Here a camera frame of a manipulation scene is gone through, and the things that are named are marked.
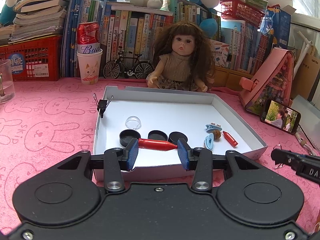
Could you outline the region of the red basket upper right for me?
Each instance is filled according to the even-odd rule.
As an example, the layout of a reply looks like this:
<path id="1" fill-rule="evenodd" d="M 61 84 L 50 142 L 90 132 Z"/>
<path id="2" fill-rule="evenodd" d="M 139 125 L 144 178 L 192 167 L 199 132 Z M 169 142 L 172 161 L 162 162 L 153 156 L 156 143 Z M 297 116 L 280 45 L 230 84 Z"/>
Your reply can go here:
<path id="1" fill-rule="evenodd" d="M 227 20 L 242 20 L 259 28 L 265 14 L 241 0 L 221 0 L 221 16 Z"/>

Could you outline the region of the black binder clip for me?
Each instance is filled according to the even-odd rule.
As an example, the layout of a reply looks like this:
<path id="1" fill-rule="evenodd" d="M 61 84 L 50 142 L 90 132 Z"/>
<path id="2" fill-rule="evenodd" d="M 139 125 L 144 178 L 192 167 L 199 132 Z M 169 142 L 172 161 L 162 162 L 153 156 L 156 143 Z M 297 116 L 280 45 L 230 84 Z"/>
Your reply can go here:
<path id="1" fill-rule="evenodd" d="M 280 144 L 274 146 L 271 152 L 271 159 L 274 161 L 275 170 L 282 168 L 283 165 L 286 163 L 286 152 L 282 149 L 282 146 Z"/>
<path id="2" fill-rule="evenodd" d="M 100 116 L 100 118 L 103 118 L 104 117 L 104 113 L 107 109 L 107 107 L 109 106 L 109 104 L 111 103 L 111 101 L 113 100 L 114 96 L 111 96 L 110 99 L 100 99 L 98 100 L 97 98 L 97 95 L 94 93 L 93 94 L 93 99 L 96 103 L 96 106 L 97 106 L 97 111 L 98 111 L 98 114 Z"/>

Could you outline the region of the pink bunny table cloth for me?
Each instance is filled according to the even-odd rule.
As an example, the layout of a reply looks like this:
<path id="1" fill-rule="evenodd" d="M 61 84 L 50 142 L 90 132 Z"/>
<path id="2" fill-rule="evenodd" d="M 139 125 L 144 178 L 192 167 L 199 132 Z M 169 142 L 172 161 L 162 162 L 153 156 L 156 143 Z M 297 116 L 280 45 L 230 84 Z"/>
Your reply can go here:
<path id="1" fill-rule="evenodd" d="M 56 82 L 15 82 L 15 97 L 1 104 L 1 232 L 9 233 L 20 220 L 12 205 L 16 187 L 39 172 L 80 151 L 93 149 L 97 107 L 93 94 L 102 98 L 106 86 L 146 87 L 143 81 L 99 80 L 83 85 L 80 79 Z M 267 143 L 258 160 L 273 168 L 271 150 L 277 144 L 300 154 L 305 153 L 294 136 L 267 126 L 257 116 L 244 111 L 236 92 L 214 88 Z M 284 166 L 276 170 L 295 182 L 304 192 L 305 202 L 298 224 L 306 231 L 319 229 L 319 186 L 295 175 Z"/>

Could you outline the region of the white cat paper cup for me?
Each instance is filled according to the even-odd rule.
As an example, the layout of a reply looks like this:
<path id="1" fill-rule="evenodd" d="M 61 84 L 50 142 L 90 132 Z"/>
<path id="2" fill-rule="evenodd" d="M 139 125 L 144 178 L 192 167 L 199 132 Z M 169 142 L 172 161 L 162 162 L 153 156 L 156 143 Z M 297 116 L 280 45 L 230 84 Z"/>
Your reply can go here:
<path id="1" fill-rule="evenodd" d="M 98 82 L 102 54 L 102 49 L 91 54 L 77 52 L 81 82 L 84 85 L 94 85 Z"/>

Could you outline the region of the clear plastic capsule ball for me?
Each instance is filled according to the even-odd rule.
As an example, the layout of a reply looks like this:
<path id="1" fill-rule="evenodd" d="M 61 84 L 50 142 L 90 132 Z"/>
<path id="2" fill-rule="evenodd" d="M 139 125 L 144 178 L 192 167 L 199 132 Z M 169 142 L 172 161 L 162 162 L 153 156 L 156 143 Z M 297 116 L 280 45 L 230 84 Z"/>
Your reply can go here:
<path id="1" fill-rule="evenodd" d="M 138 118 L 137 116 L 129 116 L 125 121 L 125 126 L 128 129 L 138 130 L 141 128 L 142 123 L 140 118 Z"/>

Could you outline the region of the brown nut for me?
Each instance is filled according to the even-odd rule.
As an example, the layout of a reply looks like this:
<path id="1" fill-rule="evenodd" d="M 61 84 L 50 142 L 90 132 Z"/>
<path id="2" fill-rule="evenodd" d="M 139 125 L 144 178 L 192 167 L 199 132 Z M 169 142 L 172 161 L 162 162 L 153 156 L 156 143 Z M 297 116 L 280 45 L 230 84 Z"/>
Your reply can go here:
<path id="1" fill-rule="evenodd" d="M 212 131 L 214 140 L 218 141 L 221 138 L 221 132 L 218 129 Z"/>

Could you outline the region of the black round puck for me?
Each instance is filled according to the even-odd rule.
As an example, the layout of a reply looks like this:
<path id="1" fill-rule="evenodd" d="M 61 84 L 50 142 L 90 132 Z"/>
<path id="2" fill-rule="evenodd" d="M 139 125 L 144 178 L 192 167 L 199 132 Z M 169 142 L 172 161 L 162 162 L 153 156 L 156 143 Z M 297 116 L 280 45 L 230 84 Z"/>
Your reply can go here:
<path id="1" fill-rule="evenodd" d="M 174 145 L 177 145 L 177 142 L 181 139 L 183 139 L 185 142 L 188 141 L 187 136 L 181 132 L 174 131 L 174 132 L 171 132 L 168 136 L 168 142 Z"/>

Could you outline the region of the miniature black bicycle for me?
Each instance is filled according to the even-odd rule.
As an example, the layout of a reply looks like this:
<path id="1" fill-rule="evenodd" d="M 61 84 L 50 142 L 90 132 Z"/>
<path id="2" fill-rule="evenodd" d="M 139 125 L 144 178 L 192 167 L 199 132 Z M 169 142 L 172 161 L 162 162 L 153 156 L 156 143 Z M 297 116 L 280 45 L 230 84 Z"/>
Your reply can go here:
<path id="1" fill-rule="evenodd" d="M 133 77 L 135 79 L 146 79 L 153 72 L 153 66 L 149 60 L 140 59 L 142 54 L 135 54 L 131 51 L 123 50 L 122 46 L 118 47 L 118 57 L 113 61 L 108 61 L 103 68 L 103 77 L 105 79 L 125 79 Z M 125 60 L 133 60 L 133 66 L 128 67 Z"/>

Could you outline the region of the light blue hair clip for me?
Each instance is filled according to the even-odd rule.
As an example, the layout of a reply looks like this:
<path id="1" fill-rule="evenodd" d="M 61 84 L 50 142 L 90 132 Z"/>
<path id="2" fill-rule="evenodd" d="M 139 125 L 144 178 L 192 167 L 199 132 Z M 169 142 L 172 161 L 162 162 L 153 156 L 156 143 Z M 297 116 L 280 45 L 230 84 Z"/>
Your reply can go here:
<path id="1" fill-rule="evenodd" d="M 214 135 L 213 133 L 209 133 L 204 139 L 204 147 L 212 151 L 213 146 L 214 146 Z"/>

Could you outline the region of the blue white plush penguin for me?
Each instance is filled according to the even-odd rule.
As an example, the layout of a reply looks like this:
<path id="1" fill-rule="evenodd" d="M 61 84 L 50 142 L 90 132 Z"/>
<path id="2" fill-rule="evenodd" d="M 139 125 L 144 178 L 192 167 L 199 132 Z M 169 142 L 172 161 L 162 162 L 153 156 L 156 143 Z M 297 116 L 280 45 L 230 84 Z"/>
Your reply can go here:
<path id="1" fill-rule="evenodd" d="M 19 0 L 5 0 L 5 4 L 3 5 L 1 11 L 1 26 L 11 25 L 16 12 L 14 11 L 14 7 L 18 3 Z"/>

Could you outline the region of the black binder clip on tray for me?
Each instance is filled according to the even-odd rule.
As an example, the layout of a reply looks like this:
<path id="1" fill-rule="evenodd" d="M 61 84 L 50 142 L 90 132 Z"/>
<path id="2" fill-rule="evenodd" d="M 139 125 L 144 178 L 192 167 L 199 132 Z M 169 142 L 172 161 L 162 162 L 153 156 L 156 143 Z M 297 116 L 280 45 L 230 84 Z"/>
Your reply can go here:
<path id="1" fill-rule="evenodd" d="M 114 96 L 111 96 L 110 99 L 100 99 L 98 100 L 97 98 L 97 95 L 94 93 L 93 94 L 93 99 L 96 103 L 96 106 L 97 106 L 97 111 L 98 111 L 98 114 L 100 116 L 100 118 L 103 118 L 104 117 L 104 113 L 107 109 L 107 107 L 109 106 L 109 104 L 111 103 L 111 101 L 113 100 Z"/>

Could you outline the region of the white cardboard box tray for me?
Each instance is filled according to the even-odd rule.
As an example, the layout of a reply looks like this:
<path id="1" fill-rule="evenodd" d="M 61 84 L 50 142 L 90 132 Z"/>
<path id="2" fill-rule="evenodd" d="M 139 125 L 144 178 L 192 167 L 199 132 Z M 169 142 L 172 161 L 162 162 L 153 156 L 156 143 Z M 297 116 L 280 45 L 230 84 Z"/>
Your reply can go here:
<path id="1" fill-rule="evenodd" d="M 120 133 L 127 129 L 128 117 L 140 119 L 138 129 L 142 138 L 147 138 L 152 130 L 160 130 L 166 135 L 181 132 L 188 138 L 191 148 L 204 146 L 207 135 L 206 124 L 221 125 L 237 142 L 236 147 L 221 136 L 214 142 L 213 154 L 225 155 L 227 150 L 236 150 L 245 156 L 257 160 L 267 144 L 249 126 L 247 122 L 226 102 L 215 94 L 183 92 L 141 87 L 105 88 L 104 100 L 113 96 L 103 118 L 98 114 L 93 155 L 103 154 L 106 150 L 121 147 Z M 151 151 L 139 149 L 133 170 L 124 172 L 127 181 L 158 180 L 179 178 L 192 175 L 183 169 L 176 150 Z"/>

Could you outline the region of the row of books right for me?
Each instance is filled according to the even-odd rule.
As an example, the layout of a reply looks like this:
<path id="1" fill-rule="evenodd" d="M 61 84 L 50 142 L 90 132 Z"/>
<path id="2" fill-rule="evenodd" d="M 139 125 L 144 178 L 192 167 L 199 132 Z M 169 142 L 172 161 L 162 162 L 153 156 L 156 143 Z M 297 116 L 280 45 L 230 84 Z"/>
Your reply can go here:
<path id="1" fill-rule="evenodd" d="M 241 0 L 263 13 L 268 6 L 267 0 Z M 232 70 L 254 74 L 261 63 L 255 63 L 261 43 L 267 43 L 268 37 L 246 21 L 227 20 L 221 16 L 221 5 L 214 9 L 206 9 L 204 6 L 191 3 L 188 0 L 167 0 L 170 12 L 174 14 L 174 22 L 192 22 L 200 26 L 200 23 L 208 18 L 217 21 L 218 30 L 212 40 L 229 44 L 228 67 Z"/>

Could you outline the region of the brown haired doll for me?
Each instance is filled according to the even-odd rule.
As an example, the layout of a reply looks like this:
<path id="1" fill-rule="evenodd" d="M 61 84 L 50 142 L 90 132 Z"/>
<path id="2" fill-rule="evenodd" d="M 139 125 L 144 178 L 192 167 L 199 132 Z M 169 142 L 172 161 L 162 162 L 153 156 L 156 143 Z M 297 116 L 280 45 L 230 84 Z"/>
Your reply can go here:
<path id="1" fill-rule="evenodd" d="M 211 44 L 195 24 L 178 22 L 166 27 L 153 45 L 155 69 L 149 88 L 207 92 L 207 73 L 215 70 Z"/>

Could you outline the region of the black round cap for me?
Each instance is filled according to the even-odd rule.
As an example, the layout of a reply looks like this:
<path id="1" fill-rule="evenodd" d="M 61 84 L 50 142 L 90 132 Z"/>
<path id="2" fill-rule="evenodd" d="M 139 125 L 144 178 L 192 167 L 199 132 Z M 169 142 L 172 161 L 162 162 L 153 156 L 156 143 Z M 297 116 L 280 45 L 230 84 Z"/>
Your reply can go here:
<path id="1" fill-rule="evenodd" d="M 141 135 L 139 132 L 133 129 L 123 130 L 119 135 L 119 142 L 122 146 L 126 147 L 132 139 L 140 139 Z"/>

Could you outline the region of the row of books centre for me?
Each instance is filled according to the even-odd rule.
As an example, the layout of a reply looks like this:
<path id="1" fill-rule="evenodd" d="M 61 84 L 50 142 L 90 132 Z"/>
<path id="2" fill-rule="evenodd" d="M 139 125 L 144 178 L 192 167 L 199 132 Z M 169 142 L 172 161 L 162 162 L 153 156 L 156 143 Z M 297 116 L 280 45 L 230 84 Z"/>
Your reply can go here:
<path id="1" fill-rule="evenodd" d="M 97 22 L 100 26 L 100 49 L 103 50 L 99 76 L 104 65 L 113 61 L 123 50 L 142 54 L 140 59 L 151 63 L 152 45 L 163 29 L 171 25 L 171 12 L 136 7 L 126 3 L 100 0 L 69 0 L 61 45 L 60 76 L 80 77 L 77 56 L 77 28 L 80 23 Z M 128 67 L 133 60 L 125 60 Z"/>

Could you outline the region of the long red toy crayon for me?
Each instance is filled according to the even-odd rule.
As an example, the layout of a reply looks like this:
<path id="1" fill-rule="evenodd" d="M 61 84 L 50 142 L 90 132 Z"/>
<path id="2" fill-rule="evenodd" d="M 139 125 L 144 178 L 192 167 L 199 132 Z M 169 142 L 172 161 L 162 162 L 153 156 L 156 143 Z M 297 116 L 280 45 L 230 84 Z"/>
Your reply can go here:
<path id="1" fill-rule="evenodd" d="M 177 145 L 163 140 L 138 139 L 139 148 L 156 151 L 170 151 L 177 149 Z"/>

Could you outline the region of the black round lid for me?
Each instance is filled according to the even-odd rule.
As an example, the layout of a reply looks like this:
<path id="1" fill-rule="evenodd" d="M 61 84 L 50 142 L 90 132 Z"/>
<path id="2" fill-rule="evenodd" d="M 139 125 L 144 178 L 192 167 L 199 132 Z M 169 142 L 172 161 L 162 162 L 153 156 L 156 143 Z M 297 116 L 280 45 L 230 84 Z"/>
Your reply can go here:
<path id="1" fill-rule="evenodd" d="M 168 136 L 166 133 L 160 130 L 152 130 L 148 133 L 148 139 L 151 140 L 160 140 L 160 141 L 167 141 Z"/>

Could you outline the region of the blue carton box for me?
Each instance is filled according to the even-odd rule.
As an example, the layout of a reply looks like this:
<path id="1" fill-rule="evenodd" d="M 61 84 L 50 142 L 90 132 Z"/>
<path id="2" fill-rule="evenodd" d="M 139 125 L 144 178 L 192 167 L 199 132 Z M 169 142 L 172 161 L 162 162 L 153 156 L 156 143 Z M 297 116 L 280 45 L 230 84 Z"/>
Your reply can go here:
<path id="1" fill-rule="evenodd" d="M 295 8 L 286 5 L 281 8 L 279 4 L 267 7 L 262 19 L 260 31 L 264 35 L 272 35 L 273 43 L 278 47 L 287 49 L 289 42 L 291 16 Z"/>

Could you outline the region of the blue plush ball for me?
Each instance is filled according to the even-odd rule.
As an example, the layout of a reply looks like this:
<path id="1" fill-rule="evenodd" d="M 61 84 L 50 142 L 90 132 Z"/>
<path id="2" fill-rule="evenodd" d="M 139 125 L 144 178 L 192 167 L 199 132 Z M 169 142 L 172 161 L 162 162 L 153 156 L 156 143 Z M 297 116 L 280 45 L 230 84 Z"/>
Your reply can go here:
<path id="1" fill-rule="evenodd" d="M 200 29 L 208 38 L 212 38 L 218 30 L 217 21 L 214 18 L 205 19 L 200 23 Z"/>

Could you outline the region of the stack of books left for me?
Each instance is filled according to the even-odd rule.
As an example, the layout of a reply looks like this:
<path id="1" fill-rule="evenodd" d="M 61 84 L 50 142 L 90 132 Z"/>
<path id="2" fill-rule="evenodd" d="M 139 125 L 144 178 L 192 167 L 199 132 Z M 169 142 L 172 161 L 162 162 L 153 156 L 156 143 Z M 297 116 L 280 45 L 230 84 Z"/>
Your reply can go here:
<path id="1" fill-rule="evenodd" d="M 69 0 L 19 0 L 11 25 L 1 26 L 1 45 L 59 33 Z M 5 0 L 1 0 L 1 11 Z"/>

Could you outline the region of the smartphone playing video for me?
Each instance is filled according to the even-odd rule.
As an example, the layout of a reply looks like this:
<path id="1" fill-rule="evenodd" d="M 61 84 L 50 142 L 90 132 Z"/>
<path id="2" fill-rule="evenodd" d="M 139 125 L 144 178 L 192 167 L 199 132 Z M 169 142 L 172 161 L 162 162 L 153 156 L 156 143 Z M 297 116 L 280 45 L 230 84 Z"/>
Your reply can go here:
<path id="1" fill-rule="evenodd" d="M 301 119 L 301 114 L 284 104 L 268 99 L 260 115 L 260 121 L 283 132 L 295 134 Z"/>

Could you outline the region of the pink triangular dollhouse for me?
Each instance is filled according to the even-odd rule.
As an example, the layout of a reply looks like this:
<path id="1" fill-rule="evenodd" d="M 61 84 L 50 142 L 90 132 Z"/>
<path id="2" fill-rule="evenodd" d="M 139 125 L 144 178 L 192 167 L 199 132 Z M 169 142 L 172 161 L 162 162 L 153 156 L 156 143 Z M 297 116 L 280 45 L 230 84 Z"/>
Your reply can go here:
<path id="1" fill-rule="evenodd" d="M 291 51 L 273 48 L 251 79 L 240 79 L 239 99 L 244 109 L 260 115 L 268 99 L 289 106 L 294 64 Z"/>

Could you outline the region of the blue decorated hair clip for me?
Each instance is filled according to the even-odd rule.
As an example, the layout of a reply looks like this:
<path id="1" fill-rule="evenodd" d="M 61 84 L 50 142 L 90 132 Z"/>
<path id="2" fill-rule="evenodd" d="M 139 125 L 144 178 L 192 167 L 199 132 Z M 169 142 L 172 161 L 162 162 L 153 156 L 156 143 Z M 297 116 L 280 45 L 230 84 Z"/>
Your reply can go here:
<path id="1" fill-rule="evenodd" d="M 206 124 L 206 132 L 212 133 L 212 131 L 222 131 L 222 127 L 219 124 L 211 123 Z"/>

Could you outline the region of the red plastic basket left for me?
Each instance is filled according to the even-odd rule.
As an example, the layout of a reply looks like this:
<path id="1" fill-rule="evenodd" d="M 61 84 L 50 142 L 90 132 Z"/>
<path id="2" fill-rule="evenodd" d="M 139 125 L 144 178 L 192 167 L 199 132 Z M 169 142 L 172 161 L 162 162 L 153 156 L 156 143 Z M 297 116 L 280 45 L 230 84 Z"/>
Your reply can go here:
<path id="1" fill-rule="evenodd" d="M 1 59 L 11 61 L 14 81 L 57 81 L 61 45 L 61 35 L 2 45 Z"/>

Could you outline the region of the row of books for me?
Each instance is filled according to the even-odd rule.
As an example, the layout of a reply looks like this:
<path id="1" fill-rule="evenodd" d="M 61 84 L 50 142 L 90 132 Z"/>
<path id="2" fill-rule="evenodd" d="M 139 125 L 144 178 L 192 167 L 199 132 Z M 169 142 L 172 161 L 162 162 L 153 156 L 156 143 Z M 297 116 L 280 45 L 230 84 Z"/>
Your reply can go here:
<path id="1" fill-rule="evenodd" d="M 99 76 L 104 65 L 113 61 L 123 50 L 142 54 L 140 59 L 151 63 L 152 45 L 163 29 L 171 25 L 171 12 L 136 7 L 126 3 L 100 0 L 69 0 L 61 45 L 60 76 L 80 77 L 77 56 L 77 28 L 80 23 L 97 22 L 100 26 L 100 49 L 103 50 Z M 125 60 L 128 67 L 133 60 Z"/>
<path id="2" fill-rule="evenodd" d="M 241 0 L 263 13 L 268 6 L 267 0 Z M 212 40 L 229 44 L 228 67 L 232 70 L 254 74 L 261 63 L 255 63 L 261 43 L 267 43 L 268 37 L 246 21 L 227 20 L 221 16 L 221 5 L 214 9 L 206 9 L 204 6 L 191 3 L 188 0 L 167 0 L 170 12 L 174 14 L 174 22 L 192 22 L 200 26 L 200 23 L 208 18 L 217 21 L 218 30 Z"/>

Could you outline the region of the colourful white box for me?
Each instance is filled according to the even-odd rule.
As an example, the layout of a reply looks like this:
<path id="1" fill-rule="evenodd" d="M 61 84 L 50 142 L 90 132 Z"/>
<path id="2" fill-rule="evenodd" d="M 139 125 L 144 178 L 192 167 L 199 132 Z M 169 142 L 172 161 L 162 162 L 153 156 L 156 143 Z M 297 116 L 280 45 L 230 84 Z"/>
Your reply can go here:
<path id="1" fill-rule="evenodd" d="M 229 44 L 216 40 L 210 40 L 210 43 L 215 66 L 222 68 L 228 67 Z"/>

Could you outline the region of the red beer can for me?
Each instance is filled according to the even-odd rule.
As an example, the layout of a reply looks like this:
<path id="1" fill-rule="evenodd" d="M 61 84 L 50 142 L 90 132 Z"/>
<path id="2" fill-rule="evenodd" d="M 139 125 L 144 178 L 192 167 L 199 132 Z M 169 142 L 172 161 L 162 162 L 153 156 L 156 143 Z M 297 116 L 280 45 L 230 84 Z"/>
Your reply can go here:
<path id="1" fill-rule="evenodd" d="M 76 35 L 79 53 L 94 54 L 100 50 L 100 26 L 97 22 L 80 23 Z"/>

